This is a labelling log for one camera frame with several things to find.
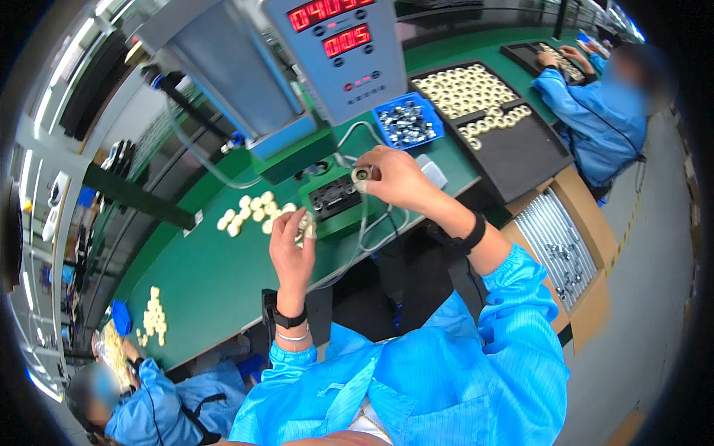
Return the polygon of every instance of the digital display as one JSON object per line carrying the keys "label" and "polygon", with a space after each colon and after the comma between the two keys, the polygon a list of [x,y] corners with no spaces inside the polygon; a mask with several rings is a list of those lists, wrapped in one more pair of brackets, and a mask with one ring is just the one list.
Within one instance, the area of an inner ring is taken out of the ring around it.
{"label": "digital display", "polygon": [[369,35],[367,25],[359,25],[347,31],[335,34],[332,37],[328,37],[322,41],[322,44],[325,47],[325,54],[332,59],[333,57],[339,56],[346,51],[350,51],[371,41],[372,38]]}
{"label": "digital display", "polygon": [[288,18],[299,33],[343,12],[372,3],[374,0],[313,0],[288,12]]}

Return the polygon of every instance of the white bracelet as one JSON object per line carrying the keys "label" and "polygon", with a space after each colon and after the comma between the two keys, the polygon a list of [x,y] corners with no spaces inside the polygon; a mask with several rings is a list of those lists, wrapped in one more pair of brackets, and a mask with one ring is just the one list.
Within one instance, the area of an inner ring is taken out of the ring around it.
{"label": "white bracelet", "polygon": [[275,333],[277,333],[278,336],[280,336],[280,339],[282,339],[282,340],[286,340],[286,341],[289,341],[289,342],[291,342],[291,343],[298,343],[298,342],[300,342],[300,341],[302,341],[302,340],[307,339],[308,335],[310,334],[310,324],[307,325],[307,328],[306,328],[306,330],[305,330],[305,334],[304,334],[302,337],[300,337],[300,338],[289,338],[288,336],[282,335],[282,334],[278,331],[277,328],[276,328],[276,330],[275,330]]}

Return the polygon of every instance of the blue anti-static jacket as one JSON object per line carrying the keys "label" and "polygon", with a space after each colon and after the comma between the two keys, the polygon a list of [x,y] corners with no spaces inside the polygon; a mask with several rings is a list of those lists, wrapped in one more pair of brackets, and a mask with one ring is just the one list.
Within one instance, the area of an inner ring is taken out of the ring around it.
{"label": "blue anti-static jacket", "polygon": [[478,328],[451,296],[419,329],[372,343],[333,324],[323,363],[315,347],[271,348],[230,440],[261,446],[345,430],[365,395],[397,446],[549,445],[565,421],[570,375],[541,285],[545,268],[514,246],[483,277]]}
{"label": "blue anti-static jacket", "polygon": [[246,388],[235,364],[226,362],[174,384],[149,358],[139,366],[141,387],[114,410],[104,432],[126,446],[197,446],[201,431],[181,411],[192,412],[207,397],[223,393],[225,400],[205,402],[198,420],[209,431],[227,436]]}
{"label": "blue anti-static jacket", "polygon": [[[590,62],[595,70],[603,73],[603,58],[592,54]],[[553,113],[573,129],[570,133],[573,155],[592,186],[608,186],[623,163],[642,153],[647,133],[647,118],[640,111],[643,100],[632,88],[619,84],[614,76],[608,79],[608,88],[613,89],[608,95],[605,95],[603,82],[567,86],[563,76],[553,69],[543,70],[533,80],[533,86]],[[624,133],[633,144],[591,112]],[[570,135],[561,135],[568,145]]]}

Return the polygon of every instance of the machine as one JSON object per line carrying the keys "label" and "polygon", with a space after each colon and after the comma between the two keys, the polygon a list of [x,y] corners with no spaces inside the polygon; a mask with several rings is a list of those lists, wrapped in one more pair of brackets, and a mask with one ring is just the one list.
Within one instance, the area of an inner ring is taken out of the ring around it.
{"label": "machine", "polygon": [[[260,22],[294,61],[286,71]],[[272,184],[301,177],[303,204],[324,237],[363,215],[351,171],[331,156],[338,150],[331,127],[406,92],[395,24],[386,0],[261,0],[258,8],[248,0],[171,0],[135,35],[232,122],[257,174]],[[368,214],[378,207],[370,204]]]}

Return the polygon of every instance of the floor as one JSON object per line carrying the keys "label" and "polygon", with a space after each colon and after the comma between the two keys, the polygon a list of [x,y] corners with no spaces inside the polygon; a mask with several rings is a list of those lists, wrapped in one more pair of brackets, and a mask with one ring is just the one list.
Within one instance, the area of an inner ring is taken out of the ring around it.
{"label": "floor", "polygon": [[[602,445],[628,412],[648,414],[678,354],[693,252],[683,147],[669,111],[651,118],[638,214],[608,276],[612,318],[604,333],[575,356],[568,416],[557,446]],[[619,240],[635,205],[635,167],[615,183],[603,212]]]}

